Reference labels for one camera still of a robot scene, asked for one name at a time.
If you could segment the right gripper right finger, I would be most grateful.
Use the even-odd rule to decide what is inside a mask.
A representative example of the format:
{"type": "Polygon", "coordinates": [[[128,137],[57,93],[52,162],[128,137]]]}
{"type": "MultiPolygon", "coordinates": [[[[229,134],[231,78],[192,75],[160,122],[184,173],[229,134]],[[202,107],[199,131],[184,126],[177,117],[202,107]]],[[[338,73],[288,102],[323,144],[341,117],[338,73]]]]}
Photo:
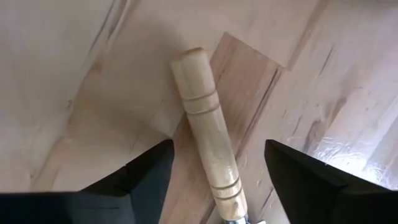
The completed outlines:
{"type": "Polygon", "coordinates": [[[271,139],[264,158],[290,224],[398,224],[396,190],[271,139]]]}

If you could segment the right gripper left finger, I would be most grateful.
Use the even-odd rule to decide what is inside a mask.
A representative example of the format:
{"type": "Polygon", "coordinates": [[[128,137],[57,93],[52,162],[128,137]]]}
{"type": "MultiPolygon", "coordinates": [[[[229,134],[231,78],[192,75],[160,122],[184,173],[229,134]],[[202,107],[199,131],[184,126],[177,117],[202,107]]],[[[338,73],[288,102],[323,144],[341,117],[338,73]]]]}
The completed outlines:
{"type": "Polygon", "coordinates": [[[159,224],[173,161],[168,139],[77,192],[0,194],[0,224],[159,224]]]}

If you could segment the narrow trowel wooden handle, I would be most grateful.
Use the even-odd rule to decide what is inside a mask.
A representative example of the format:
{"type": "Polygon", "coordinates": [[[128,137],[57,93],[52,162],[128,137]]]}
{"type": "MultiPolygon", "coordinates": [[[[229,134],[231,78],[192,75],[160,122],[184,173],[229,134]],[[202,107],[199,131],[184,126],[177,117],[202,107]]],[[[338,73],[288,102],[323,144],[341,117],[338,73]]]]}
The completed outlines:
{"type": "Polygon", "coordinates": [[[247,224],[248,205],[207,52],[190,49],[171,67],[218,212],[226,223],[247,224]]]}

